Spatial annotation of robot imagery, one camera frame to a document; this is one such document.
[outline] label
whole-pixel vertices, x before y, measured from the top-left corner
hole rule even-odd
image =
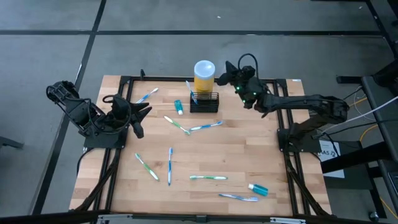
[[[320,152],[319,159],[322,162],[338,156],[338,155],[336,155],[336,152],[335,152],[333,145],[331,144],[330,141],[319,140],[319,144],[321,145],[321,150],[322,150]],[[339,146],[338,142],[335,142],[335,147],[337,149],[338,154],[341,155],[340,146]],[[323,175],[325,177],[344,178],[344,170],[336,170],[336,171],[329,172],[329,173],[323,174]]]

